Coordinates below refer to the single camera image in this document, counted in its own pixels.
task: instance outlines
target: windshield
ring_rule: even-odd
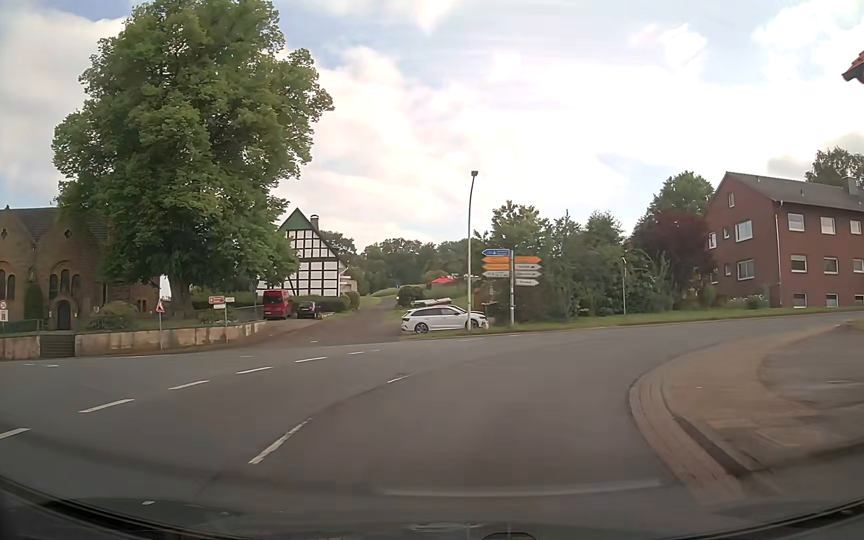
[[[0,0],[0,479],[294,540],[864,509],[864,1]]]

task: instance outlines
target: red brick apartment building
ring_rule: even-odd
[[[717,292],[773,307],[864,305],[864,191],[726,172],[708,204]]]

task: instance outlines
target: white half-timbered facade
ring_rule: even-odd
[[[281,228],[298,254],[298,271],[282,283],[282,289],[295,296],[339,296],[346,265],[319,234],[319,216],[308,219],[296,208]]]

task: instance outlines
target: white station wagon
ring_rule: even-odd
[[[473,329],[488,328],[489,320],[485,313],[473,311]],[[402,315],[402,331],[426,334],[434,330],[456,330],[466,327],[466,311],[458,305],[435,305],[409,309]]]

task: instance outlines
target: black car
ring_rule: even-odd
[[[298,313],[295,317],[298,319],[321,319],[321,308],[315,301],[303,301],[298,305]]]

